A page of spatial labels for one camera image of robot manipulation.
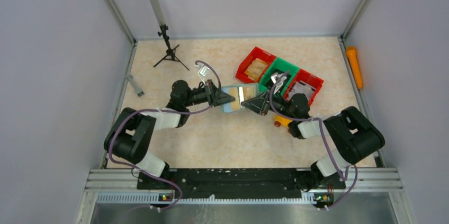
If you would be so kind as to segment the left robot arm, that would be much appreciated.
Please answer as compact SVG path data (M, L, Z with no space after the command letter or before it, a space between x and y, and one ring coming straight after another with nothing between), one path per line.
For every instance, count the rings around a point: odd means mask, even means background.
M152 176L161 177L169 165L149 151L153 132L180 128L188 120L188 107L207 103L212 107L231 103L235 97L225 93L208 79L190 88L184 80L172 84L170 100L161 110L139 112L127 107L122 110L104 141L104 149L137 166Z

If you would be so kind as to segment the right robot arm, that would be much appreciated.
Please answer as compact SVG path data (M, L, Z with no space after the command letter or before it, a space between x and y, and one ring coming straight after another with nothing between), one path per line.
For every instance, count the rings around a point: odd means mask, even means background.
M305 94L294 94L285 100L279 94L265 91L242 102L242 106L259 115L273 111L286 118L290 134L297 139L321 137L327 154L311 165L307 181L324 185L331 177L344 179L342 169L357 164L385 145L382 133L354 106L324 117L311 117ZM326 138L335 145L331 150Z

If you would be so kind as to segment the orange patterned card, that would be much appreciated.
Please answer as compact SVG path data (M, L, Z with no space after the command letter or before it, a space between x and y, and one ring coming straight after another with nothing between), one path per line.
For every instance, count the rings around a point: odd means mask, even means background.
M250 98L253 98L257 94L256 87L253 86L238 86L238 87L232 87L229 88L228 94L235 97L235 101L230 103L230 110L238 111L243 109L244 107L241 106L241 103L245 100L248 100Z

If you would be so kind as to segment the green card holder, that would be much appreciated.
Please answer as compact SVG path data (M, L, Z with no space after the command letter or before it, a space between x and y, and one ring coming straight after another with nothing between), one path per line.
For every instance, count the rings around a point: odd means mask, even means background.
M235 100L221 106L222 112L231 113L244 109L241 103L250 98L256 97L260 91L257 83L229 85L222 88L222 90L234 97Z

